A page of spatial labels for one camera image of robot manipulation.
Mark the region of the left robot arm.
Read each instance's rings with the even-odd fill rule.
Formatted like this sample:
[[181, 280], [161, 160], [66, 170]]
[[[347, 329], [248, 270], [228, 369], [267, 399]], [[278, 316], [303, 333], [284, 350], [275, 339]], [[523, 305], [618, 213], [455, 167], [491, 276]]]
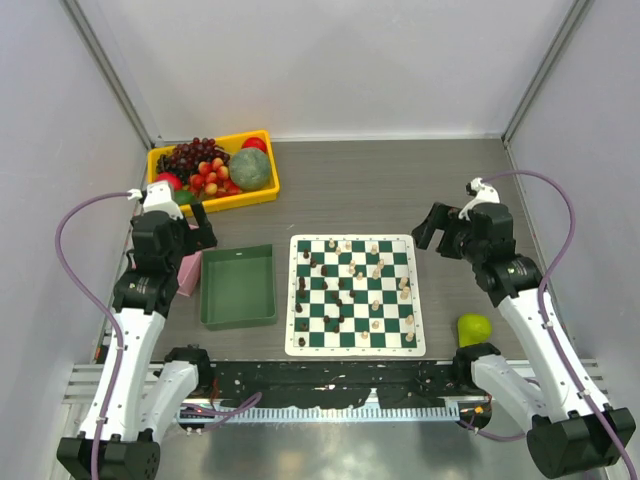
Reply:
[[204, 207], [191, 226], [175, 203], [144, 208], [132, 218], [133, 248], [101, 309], [112, 326], [102, 375], [78, 433], [60, 440], [57, 459], [74, 479], [153, 479], [160, 445], [181, 404], [206, 396], [214, 369], [206, 350], [175, 347], [155, 385], [144, 388], [155, 344], [178, 290], [182, 260], [217, 244]]

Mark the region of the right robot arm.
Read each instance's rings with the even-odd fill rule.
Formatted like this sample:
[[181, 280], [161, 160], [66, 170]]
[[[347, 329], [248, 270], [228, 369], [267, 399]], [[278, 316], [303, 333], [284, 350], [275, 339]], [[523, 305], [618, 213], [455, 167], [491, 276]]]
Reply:
[[573, 350], [539, 289], [535, 261], [516, 251], [513, 217], [501, 203], [479, 203], [468, 211], [436, 202], [411, 235], [426, 249], [436, 231], [444, 258], [471, 264], [477, 285], [510, 325], [534, 372], [527, 381], [489, 343], [461, 347], [452, 381], [465, 394], [491, 394], [517, 422], [529, 454], [548, 479], [608, 467], [636, 429], [626, 408], [613, 407]]

